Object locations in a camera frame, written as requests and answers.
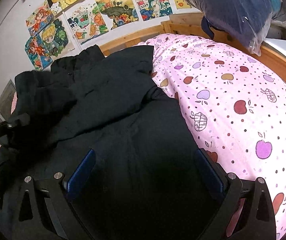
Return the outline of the wooden bed frame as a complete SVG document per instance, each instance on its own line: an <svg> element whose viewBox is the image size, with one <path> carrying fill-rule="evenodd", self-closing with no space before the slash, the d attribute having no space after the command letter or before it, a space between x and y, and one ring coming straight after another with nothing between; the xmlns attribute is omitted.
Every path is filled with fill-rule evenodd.
<svg viewBox="0 0 286 240"><path fill-rule="evenodd" d="M168 21L163 21L159 25L120 36L106 44L100 45L100 49L104 55L108 56L113 52L137 45L149 38L165 33L197 35L208 38L208 35L202 31L200 26L202 18L203 14L200 12L171 15ZM272 48L267 43L263 43L261 46L261 56L254 55L253 57L278 74L278 76L286 83L285 55L276 51L276 49Z"/></svg>

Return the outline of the white background fruit drawing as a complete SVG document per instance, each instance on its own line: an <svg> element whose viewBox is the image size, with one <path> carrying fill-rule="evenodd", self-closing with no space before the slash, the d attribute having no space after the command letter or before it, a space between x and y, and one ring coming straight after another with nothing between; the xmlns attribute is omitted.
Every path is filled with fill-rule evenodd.
<svg viewBox="0 0 286 240"><path fill-rule="evenodd" d="M95 0L83 0L65 14L73 37L81 46L109 31Z"/></svg>

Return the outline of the top left colourful drawing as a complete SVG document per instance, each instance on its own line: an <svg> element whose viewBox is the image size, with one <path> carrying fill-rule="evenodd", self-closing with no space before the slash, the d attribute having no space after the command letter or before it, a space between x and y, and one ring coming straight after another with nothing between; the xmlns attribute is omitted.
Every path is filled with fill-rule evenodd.
<svg viewBox="0 0 286 240"><path fill-rule="evenodd" d="M35 37L53 18L48 1L45 0L25 21L30 36Z"/></svg>

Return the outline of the green island landscape drawing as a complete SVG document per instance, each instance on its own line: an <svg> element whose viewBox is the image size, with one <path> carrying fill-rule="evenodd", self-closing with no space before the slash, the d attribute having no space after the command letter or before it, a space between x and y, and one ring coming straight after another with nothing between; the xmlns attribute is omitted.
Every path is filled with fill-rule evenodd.
<svg viewBox="0 0 286 240"><path fill-rule="evenodd" d="M112 20L112 29L139 20L132 0L95 0L101 14Z"/></svg>

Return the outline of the blonde boy green drawing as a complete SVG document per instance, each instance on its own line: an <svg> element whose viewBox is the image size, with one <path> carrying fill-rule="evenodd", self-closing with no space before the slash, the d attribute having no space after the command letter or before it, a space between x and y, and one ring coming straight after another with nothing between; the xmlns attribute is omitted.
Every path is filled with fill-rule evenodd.
<svg viewBox="0 0 286 240"><path fill-rule="evenodd" d="M63 22L57 18L40 32L40 37L53 60L64 57L75 49Z"/></svg>

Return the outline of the large black jacket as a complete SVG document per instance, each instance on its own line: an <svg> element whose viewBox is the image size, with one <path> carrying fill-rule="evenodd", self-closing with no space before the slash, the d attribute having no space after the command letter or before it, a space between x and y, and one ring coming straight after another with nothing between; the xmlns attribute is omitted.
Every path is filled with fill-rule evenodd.
<svg viewBox="0 0 286 240"><path fill-rule="evenodd" d="M207 229L220 201L204 189L198 146L152 68L152 46L110 56L92 46L16 76L14 114L30 122L8 137L13 152L0 170L6 238L24 176L70 174L90 150L95 166L71 205L95 238L197 239Z"/></svg>

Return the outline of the orange-haired girl drawing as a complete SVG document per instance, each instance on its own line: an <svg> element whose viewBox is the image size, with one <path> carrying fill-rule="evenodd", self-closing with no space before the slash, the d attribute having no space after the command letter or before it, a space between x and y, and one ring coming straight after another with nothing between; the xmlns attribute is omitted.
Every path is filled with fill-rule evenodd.
<svg viewBox="0 0 286 240"><path fill-rule="evenodd" d="M50 53L39 34L27 40L25 52L36 71L42 71L52 64Z"/></svg>

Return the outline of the pink apple-print duvet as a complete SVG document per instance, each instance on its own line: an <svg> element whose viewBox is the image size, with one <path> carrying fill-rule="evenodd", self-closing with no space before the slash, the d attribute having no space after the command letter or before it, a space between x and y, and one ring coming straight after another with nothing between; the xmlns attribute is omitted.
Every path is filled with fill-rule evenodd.
<svg viewBox="0 0 286 240"><path fill-rule="evenodd" d="M262 177L286 234L286 83L257 59L199 36L161 34L152 79L178 100L197 145L242 179Z"/></svg>

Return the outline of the red white striped pillow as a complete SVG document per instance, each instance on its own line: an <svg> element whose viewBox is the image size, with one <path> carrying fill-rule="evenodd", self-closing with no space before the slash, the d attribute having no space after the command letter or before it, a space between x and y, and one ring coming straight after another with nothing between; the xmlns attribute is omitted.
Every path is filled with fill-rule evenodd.
<svg viewBox="0 0 286 240"><path fill-rule="evenodd" d="M14 93L12 104L11 104L11 114L15 111L17 105L17 93Z"/></svg>

